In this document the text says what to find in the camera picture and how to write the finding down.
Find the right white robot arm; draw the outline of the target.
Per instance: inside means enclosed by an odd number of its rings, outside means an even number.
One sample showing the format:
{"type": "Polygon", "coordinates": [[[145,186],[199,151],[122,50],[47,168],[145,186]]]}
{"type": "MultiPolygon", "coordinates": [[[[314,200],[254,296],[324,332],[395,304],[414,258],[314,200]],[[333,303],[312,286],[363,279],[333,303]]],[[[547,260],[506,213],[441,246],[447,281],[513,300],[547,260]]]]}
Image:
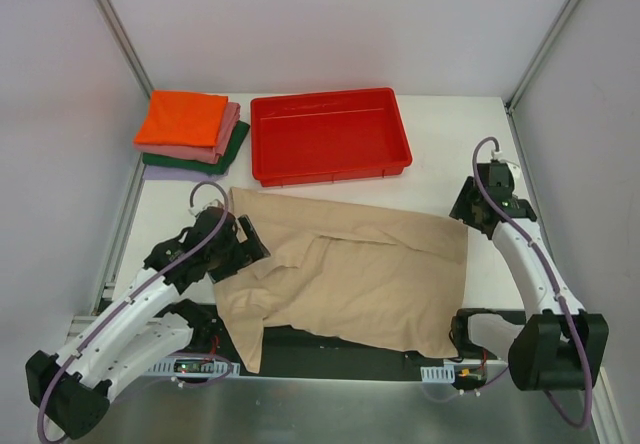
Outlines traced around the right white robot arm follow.
{"type": "Polygon", "coordinates": [[[487,351],[507,362],[523,391],[584,390],[597,382],[609,326],[569,290],[546,250],[532,206],[514,190],[507,164],[477,164],[450,215],[480,231],[502,255],[524,319],[511,322],[501,311],[460,309],[451,321],[451,349],[461,358],[487,351]]]}

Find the red plastic tray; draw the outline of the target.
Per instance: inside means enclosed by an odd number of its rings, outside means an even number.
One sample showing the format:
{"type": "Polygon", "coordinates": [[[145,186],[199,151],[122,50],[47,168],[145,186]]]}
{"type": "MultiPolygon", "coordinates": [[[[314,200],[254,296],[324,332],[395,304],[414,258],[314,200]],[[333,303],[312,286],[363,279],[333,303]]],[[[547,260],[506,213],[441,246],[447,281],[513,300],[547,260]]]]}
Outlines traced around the red plastic tray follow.
{"type": "Polygon", "coordinates": [[[389,87],[251,101],[251,161],[264,187],[396,176],[413,157],[389,87]]]}

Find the beige t shirt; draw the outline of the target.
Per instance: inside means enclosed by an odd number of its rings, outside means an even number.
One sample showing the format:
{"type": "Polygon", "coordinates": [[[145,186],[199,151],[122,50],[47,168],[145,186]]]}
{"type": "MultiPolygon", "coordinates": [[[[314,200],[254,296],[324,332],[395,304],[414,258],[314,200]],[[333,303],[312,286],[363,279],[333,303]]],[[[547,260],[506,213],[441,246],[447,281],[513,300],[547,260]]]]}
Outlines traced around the beige t shirt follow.
{"type": "Polygon", "coordinates": [[[214,288],[248,371],[260,370],[264,332],[278,326],[427,358],[455,355],[449,332],[465,291],[463,224],[241,188],[231,200],[269,252],[214,288]]]}

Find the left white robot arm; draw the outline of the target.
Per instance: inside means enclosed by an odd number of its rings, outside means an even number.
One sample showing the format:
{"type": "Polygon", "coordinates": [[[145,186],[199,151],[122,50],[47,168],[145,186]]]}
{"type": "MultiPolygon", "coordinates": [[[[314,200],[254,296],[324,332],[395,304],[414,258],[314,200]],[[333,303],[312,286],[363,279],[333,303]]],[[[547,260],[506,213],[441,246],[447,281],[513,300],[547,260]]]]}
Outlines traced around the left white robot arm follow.
{"type": "Polygon", "coordinates": [[[85,436],[130,383],[174,353],[216,360],[214,317],[186,291],[204,277],[219,283],[268,255],[248,216],[219,207],[203,209],[192,226],[155,245],[127,290],[76,338],[28,359],[39,439],[49,442],[48,423],[62,438],[85,436]]]}

